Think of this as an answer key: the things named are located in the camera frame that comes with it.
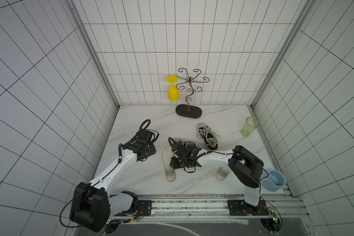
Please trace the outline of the black white sneaker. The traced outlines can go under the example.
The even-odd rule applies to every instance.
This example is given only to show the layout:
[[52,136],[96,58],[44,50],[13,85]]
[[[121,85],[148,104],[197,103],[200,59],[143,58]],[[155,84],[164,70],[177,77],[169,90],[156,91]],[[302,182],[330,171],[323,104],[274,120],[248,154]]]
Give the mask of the black white sneaker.
[[198,137],[203,139],[206,147],[210,150],[218,149],[218,140],[216,134],[205,123],[199,123],[197,125]]

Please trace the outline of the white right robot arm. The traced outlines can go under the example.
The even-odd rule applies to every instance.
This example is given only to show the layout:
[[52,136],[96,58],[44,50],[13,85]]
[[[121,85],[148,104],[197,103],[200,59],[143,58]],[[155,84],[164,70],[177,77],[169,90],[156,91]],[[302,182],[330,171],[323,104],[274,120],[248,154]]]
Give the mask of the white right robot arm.
[[171,160],[166,165],[166,173],[184,169],[192,174],[197,168],[210,166],[227,168],[244,185],[244,201],[248,206],[257,207],[260,201],[261,175],[264,163],[243,146],[235,146],[229,151],[206,150],[193,142],[175,141],[168,138]]

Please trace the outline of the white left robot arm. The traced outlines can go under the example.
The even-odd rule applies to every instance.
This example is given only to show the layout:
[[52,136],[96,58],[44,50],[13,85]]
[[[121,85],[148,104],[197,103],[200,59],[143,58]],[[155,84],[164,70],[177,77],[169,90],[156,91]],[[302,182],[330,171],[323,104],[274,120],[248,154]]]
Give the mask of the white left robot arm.
[[112,195],[111,191],[128,168],[156,154],[154,143],[158,137],[158,132],[141,128],[130,141],[119,144],[118,159],[89,183],[81,182],[75,188],[69,202],[70,221],[97,233],[112,216],[126,214],[135,218],[142,215],[144,209],[138,205],[135,193],[124,190]]

